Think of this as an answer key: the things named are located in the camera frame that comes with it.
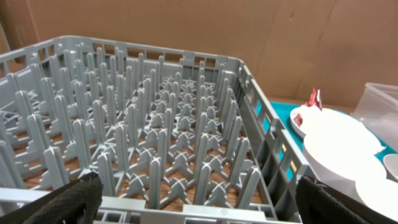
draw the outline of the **red item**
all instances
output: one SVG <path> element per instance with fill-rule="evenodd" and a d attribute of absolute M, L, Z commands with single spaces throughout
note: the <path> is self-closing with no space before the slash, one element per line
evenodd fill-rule
<path fill-rule="evenodd" d="M 321 91 L 317 90 L 315 87 L 312 90 L 310 100 L 304 104 L 304 106 L 317 106 L 321 111 L 322 111 L 322 102 L 321 102 Z M 303 124 L 303 118 L 301 115 L 298 113 L 295 118 L 293 118 L 293 121 L 297 124 L 298 127 L 301 127 Z"/>
<path fill-rule="evenodd" d="M 297 116 L 293 118 L 293 121 L 297 124 L 298 127 L 300 127 L 303 124 L 303 118 L 301 117 L 300 114 L 297 114 Z"/>
<path fill-rule="evenodd" d="M 320 110 L 322 110 L 322 102 L 321 102 L 321 93 L 320 90 L 317 90 L 315 87 L 312 90 L 310 100 L 304 104 L 304 106 L 317 106 Z"/>

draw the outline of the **cardboard box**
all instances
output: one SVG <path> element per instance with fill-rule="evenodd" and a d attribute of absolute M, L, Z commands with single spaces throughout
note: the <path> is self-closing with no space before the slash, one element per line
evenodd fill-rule
<path fill-rule="evenodd" d="M 10 51 L 8 41 L 0 22 L 0 54 Z"/>
<path fill-rule="evenodd" d="M 366 82 L 398 85 L 393 0 L 0 2 L 13 49 L 82 35 L 243 59 L 267 96 L 355 107 Z"/>

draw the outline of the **white plate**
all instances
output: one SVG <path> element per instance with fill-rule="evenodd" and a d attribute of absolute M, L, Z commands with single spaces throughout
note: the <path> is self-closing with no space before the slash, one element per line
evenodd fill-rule
<path fill-rule="evenodd" d="M 383 163 L 392 178 L 398 181 L 398 154 L 389 154 L 384 156 Z"/>
<path fill-rule="evenodd" d="M 363 145 L 344 136 L 337 139 L 339 135 L 330 136 L 327 129 L 304 138 L 303 154 L 322 182 L 350 195 L 358 180 L 386 178 L 386 170 L 375 156 L 360 153 Z"/>
<path fill-rule="evenodd" d="M 366 206 L 398 222 L 398 184 L 396 182 L 388 179 L 362 180 L 355 184 L 355 189 Z"/>
<path fill-rule="evenodd" d="M 293 130 L 302 138 L 309 133 L 322 133 L 326 135 L 327 140 L 341 143 L 340 147 L 346 148 L 347 151 L 367 152 L 375 155 L 384 149 L 380 141 L 370 132 L 361 122 L 348 114 L 341 113 L 329 108 L 323 108 L 319 116 L 311 117 L 311 121 L 303 118 L 303 123 L 307 122 L 306 131 L 300 128 L 294 118 L 297 113 L 302 111 L 302 107 L 294 108 L 290 112 L 290 123 Z"/>

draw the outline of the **dish rack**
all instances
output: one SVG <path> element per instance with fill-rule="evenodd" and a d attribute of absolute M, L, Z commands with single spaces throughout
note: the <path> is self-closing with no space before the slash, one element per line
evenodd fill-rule
<path fill-rule="evenodd" d="M 0 214 L 95 171 L 95 223 L 300 222 L 315 174 L 242 60 L 63 36 L 0 68 Z"/>

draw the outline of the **brown cardboard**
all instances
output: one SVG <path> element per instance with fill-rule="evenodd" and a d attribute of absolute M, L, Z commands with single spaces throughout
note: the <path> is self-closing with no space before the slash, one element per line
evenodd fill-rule
<path fill-rule="evenodd" d="M 0 54 L 4 54 L 8 51 L 9 51 L 8 42 L 6 36 L 4 35 L 2 25 L 0 23 Z"/>
<path fill-rule="evenodd" d="M 256 80 L 266 95 L 294 99 L 336 0 L 282 1 Z"/>
<path fill-rule="evenodd" d="M 397 8 L 394 0 L 338 1 L 296 98 L 317 86 L 324 102 L 356 106 L 366 82 L 398 85 Z"/>
<path fill-rule="evenodd" d="M 278 1 L 5 1 L 15 47 L 83 35 L 243 58 L 256 68 Z M 28 12 L 31 19 L 16 17 Z M 23 29 L 29 41 L 19 42 Z"/>
<path fill-rule="evenodd" d="M 239 57 L 267 96 L 356 106 L 398 85 L 393 0 L 3 0 L 11 47 L 83 35 Z"/>

